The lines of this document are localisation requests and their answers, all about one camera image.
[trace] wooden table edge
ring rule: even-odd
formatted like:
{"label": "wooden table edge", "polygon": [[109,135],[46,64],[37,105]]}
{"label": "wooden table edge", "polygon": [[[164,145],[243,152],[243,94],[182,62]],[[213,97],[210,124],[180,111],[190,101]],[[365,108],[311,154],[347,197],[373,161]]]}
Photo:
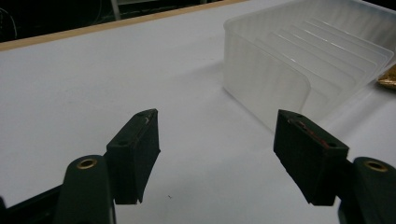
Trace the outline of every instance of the wooden table edge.
{"label": "wooden table edge", "polygon": [[209,8],[213,8],[213,7],[222,7],[222,6],[239,3],[239,2],[245,2],[245,1],[247,1],[247,0],[223,0],[223,1],[219,1],[219,2],[198,5],[198,6],[194,6],[194,7],[183,7],[180,9],[150,14],[150,15],[142,16],[142,17],[136,17],[136,18],[126,19],[126,20],[121,20],[121,21],[112,21],[112,22],[108,22],[108,23],[102,23],[102,24],[97,24],[97,25],[93,25],[93,26],[82,27],[82,28],[78,28],[78,29],[74,29],[74,30],[68,30],[68,31],[63,31],[63,32],[59,32],[59,33],[49,34],[49,35],[39,35],[39,36],[34,36],[34,37],[29,37],[29,38],[24,38],[24,39],[19,39],[19,40],[8,41],[8,42],[0,43],[0,51],[27,47],[27,46],[31,46],[31,45],[35,45],[35,44],[46,43],[46,42],[50,42],[50,41],[54,41],[54,40],[77,36],[77,35],[85,35],[85,34],[89,34],[89,33],[93,33],[93,32],[99,32],[99,31],[104,31],[104,30],[108,30],[108,29],[113,29],[113,28],[117,28],[117,27],[121,27],[121,26],[137,24],[137,23],[145,22],[145,21],[158,20],[158,19],[172,17],[172,16],[176,16],[176,15],[194,12],[194,11],[209,9]]}

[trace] clear plastic container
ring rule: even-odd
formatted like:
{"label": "clear plastic container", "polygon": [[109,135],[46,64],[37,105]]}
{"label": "clear plastic container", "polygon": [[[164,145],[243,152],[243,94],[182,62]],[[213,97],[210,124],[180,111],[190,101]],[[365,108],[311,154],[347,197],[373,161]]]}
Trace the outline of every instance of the clear plastic container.
{"label": "clear plastic container", "polygon": [[224,23],[224,88],[275,130],[278,109],[319,122],[396,64],[396,13],[298,0]]}

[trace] table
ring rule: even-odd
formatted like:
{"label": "table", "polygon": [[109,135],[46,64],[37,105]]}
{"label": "table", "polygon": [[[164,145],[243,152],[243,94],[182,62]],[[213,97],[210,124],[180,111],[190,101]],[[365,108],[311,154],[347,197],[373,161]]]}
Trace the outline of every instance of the table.
{"label": "table", "polygon": [[[274,134],[222,88],[223,23],[285,2],[217,2],[0,45],[7,206],[61,184],[71,161],[103,155],[133,114],[155,107],[162,153],[144,202],[116,206],[119,223],[337,223],[338,202],[307,204]],[[350,146],[350,160],[396,165],[395,110],[395,92],[373,82],[324,128]]]}

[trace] black mount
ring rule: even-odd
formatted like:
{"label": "black mount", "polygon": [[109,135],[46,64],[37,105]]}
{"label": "black mount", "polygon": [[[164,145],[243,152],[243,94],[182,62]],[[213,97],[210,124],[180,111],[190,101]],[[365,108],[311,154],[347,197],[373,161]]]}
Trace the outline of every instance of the black mount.
{"label": "black mount", "polygon": [[383,161],[347,160],[349,148],[312,120],[279,110],[274,152],[313,205],[341,199],[340,223],[396,223],[396,170]]}
{"label": "black mount", "polygon": [[0,198],[0,223],[116,223],[113,200],[142,203],[159,153],[158,111],[140,112],[108,143],[104,156],[71,162],[61,186],[9,208]]}

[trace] dark background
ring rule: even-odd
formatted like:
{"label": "dark background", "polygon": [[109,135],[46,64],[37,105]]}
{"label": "dark background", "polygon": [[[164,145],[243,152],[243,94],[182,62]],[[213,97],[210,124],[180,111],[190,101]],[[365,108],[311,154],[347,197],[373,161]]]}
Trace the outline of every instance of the dark background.
{"label": "dark background", "polygon": [[[391,0],[366,0],[395,10]],[[179,7],[199,0],[160,0],[120,6],[122,19]],[[0,42],[114,21],[110,0],[0,0]]]}

